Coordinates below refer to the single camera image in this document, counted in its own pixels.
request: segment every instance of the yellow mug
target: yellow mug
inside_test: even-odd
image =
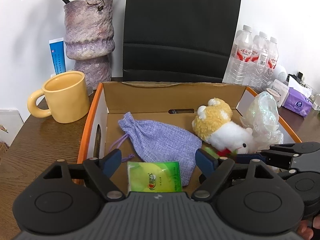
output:
[[[36,105],[39,97],[45,96],[49,109]],[[85,76],[80,71],[68,71],[47,80],[42,89],[28,98],[29,112],[38,118],[52,115],[60,123],[75,122],[84,117],[90,108]]]

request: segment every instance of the wooden table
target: wooden table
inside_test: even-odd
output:
[[[40,106],[46,108],[45,100]],[[320,142],[318,112],[311,110],[305,119],[285,108],[279,113],[302,141]],[[11,209],[16,196],[55,160],[76,162],[85,120],[60,124],[30,116],[23,125],[0,165],[0,240],[19,233]]]

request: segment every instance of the mug handle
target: mug handle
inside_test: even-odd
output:
[[[33,92],[28,97],[28,102],[27,102],[28,110],[29,110],[30,114],[32,114],[34,117],[44,118],[44,117],[51,115],[51,112],[49,109],[42,110],[36,105],[37,99],[43,95],[44,95],[44,93],[43,93],[42,89],[39,89],[39,90]]]

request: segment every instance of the blue tube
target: blue tube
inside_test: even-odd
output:
[[[66,71],[66,62],[64,60],[63,38],[49,41],[51,56],[53,60],[56,75]]]

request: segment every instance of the tissue pack logo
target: tissue pack logo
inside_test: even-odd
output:
[[[156,176],[155,174],[149,173],[149,184],[148,188],[154,190],[156,188]]]

